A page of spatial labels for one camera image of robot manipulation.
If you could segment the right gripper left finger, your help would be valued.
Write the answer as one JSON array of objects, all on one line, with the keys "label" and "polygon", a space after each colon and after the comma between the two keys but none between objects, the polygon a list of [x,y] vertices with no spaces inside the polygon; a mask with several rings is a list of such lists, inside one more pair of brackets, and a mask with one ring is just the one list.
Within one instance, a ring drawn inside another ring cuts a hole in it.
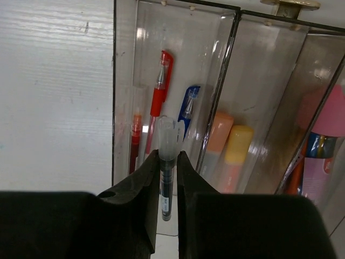
[{"label": "right gripper left finger", "polygon": [[160,160],[98,195],[1,192],[1,258],[150,258],[155,251]]}]

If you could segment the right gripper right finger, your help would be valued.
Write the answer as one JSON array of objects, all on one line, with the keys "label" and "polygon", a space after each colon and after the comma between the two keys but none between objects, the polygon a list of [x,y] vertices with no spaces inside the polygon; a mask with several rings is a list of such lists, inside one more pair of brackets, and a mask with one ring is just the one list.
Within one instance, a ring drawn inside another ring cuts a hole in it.
[{"label": "right gripper right finger", "polygon": [[318,209],[293,195],[222,194],[177,158],[180,258],[335,258]]}]

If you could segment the yellow cap highlighter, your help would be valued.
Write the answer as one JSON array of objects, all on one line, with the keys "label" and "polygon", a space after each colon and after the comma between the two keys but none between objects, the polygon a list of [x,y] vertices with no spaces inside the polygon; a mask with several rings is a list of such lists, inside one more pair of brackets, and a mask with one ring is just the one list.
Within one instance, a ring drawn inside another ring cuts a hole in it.
[{"label": "yellow cap highlighter", "polygon": [[235,192],[253,134],[254,130],[249,126],[234,125],[231,128],[220,176],[219,188],[222,193]]}]

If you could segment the red refill pen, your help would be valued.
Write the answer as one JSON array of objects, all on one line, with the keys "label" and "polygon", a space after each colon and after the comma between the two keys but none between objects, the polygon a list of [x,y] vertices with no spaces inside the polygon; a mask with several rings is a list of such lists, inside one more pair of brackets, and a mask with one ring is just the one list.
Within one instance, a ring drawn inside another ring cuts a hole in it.
[{"label": "red refill pen", "polygon": [[146,105],[146,87],[133,86],[133,115],[131,124],[130,139],[130,161],[129,174],[133,173],[136,168],[137,158],[139,156],[139,147],[142,134],[143,112]]}]

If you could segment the orange cap highlighter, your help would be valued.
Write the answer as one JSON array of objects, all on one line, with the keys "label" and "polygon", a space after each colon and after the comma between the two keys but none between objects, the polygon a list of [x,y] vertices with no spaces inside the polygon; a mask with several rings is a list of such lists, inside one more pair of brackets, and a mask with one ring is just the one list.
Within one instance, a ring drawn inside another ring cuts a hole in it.
[{"label": "orange cap highlighter", "polygon": [[216,189],[217,167],[233,125],[234,118],[226,112],[216,112],[206,147],[200,175]]}]

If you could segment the dark teal pen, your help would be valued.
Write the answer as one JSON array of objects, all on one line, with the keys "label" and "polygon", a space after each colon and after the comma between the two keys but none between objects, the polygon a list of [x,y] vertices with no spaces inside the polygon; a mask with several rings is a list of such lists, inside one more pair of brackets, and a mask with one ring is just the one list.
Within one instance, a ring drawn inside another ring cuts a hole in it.
[{"label": "dark teal pen", "polygon": [[162,219],[171,219],[174,167],[184,139],[184,123],[162,116],[158,121],[158,156],[160,158],[160,196]]}]

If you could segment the blue gel pen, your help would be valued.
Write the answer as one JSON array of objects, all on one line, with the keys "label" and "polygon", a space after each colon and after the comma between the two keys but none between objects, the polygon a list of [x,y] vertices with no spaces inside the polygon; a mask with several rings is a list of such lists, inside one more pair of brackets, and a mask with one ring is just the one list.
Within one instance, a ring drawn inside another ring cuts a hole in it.
[{"label": "blue gel pen", "polygon": [[190,123],[192,121],[193,111],[194,111],[194,103],[198,98],[198,94],[200,91],[200,85],[191,85],[187,88],[183,102],[181,105],[181,109],[177,118],[177,121],[182,121],[184,123],[184,139],[187,135]]}]

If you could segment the pink cap highlighter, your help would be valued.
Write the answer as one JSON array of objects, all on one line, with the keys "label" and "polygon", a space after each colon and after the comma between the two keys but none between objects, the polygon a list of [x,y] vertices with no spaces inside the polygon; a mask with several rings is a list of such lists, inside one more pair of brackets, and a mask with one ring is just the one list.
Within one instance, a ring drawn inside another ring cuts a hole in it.
[{"label": "pink cap highlighter", "polygon": [[331,178],[337,142],[344,137],[344,91],[333,87],[292,168],[286,194],[320,203]]}]

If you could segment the red gel pen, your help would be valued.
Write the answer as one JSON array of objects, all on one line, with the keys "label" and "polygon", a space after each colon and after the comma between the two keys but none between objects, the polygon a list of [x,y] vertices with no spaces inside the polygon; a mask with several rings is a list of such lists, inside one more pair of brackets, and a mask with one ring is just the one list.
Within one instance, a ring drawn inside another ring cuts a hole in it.
[{"label": "red gel pen", "polygon": [[166,50],[162,50],[160,59],[160,71],[158,73],[156,86],[153,91],[153,97],[150,108],[150,122],[148,127],[145,155],[150,154],[151,151],[151,144],[154,137],[155,122],[161,114],[163,103],[167,99],[173,65],[174,58],[172,54]]}]

